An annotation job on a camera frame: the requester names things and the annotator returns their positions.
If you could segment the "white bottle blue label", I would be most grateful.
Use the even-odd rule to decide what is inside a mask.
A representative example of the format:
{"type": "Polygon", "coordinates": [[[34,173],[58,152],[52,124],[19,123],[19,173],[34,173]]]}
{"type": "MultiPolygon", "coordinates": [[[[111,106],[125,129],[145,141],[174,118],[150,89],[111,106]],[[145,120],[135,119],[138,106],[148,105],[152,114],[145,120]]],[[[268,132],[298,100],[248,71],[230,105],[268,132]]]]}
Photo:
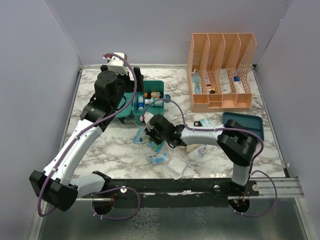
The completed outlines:
{"type": "Polygon", "coordinates": [[[137,110],[138,111],[143,111],[144,110],[144,105],[145,105],[145,99],[144,96],[140,95],[137,98],[137,110]]]}

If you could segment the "amber bottle orange label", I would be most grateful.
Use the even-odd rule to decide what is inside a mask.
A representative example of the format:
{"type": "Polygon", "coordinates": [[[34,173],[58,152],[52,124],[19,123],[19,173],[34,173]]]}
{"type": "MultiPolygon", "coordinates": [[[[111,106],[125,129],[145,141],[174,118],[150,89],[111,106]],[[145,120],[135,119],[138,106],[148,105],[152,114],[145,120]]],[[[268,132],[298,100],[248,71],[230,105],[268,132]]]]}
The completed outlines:
{"type": "Polygon", "coordinates": [[[163,93],[160,91],[150,91],[150,92],[145,92],[144,93],[144,98],[145,99],[161,99],[163,98],[163,93]]]}

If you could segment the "white bottle green label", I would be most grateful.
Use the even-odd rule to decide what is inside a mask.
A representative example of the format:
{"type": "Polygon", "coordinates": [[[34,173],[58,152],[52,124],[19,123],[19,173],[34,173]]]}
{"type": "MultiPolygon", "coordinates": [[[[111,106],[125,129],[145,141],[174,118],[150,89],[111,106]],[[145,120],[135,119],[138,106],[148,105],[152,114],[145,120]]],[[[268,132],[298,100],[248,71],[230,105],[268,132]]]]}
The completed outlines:
{"type": "Polygon", "coordinates": [[[163,107],[164,101],[163,100],[157,101],[157,98],[150,98],[150,99],[145,99],[144,104],[151,107],[163,107]]]}

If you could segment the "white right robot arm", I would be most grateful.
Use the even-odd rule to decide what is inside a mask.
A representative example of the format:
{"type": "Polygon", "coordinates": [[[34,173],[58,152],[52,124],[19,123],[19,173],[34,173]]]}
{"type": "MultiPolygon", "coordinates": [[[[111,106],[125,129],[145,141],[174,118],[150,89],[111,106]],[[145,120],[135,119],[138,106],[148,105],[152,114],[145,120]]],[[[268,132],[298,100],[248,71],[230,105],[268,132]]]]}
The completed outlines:
{"type": "Polygon", "coordinates": [[[240,196],[248,189],[256,148],[262,139],[245,129],[235,120],[228,120],[219,126],[203,127],[174,125],[163,115],[146,112],[140,117],[146,125],[145,134],[152,142],[160,145],[166,142],[171,148],[191,145],[219,146],[233,162],[233,171],[229,189],[240,196]]]}

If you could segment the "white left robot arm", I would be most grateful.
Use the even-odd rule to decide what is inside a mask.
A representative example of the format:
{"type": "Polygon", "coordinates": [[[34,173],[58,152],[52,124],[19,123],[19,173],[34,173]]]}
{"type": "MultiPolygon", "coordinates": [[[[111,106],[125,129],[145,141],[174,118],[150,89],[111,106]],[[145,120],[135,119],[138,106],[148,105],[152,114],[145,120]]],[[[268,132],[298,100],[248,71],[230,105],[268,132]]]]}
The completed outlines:
{"type": "Polygon", "coordinates": [[[138,67],[133,68],[136,81],[131,81],[128,73],[117,74],[109,66],[102,65],[100,69],[94,94],[83,108],[72,135],[42,171],[34,170],[29,177],[38,197],[37,211],[41,217],[44,216],[41,201],[65,212],[77,198],[92,193],[103,198],[110,193],[110,178],[105,174],[94,171],[78,179],[73,179],[73,174],[94,141],[124,107],[121,101],[125,94],[143,89],[144,76],[138,67]]]}

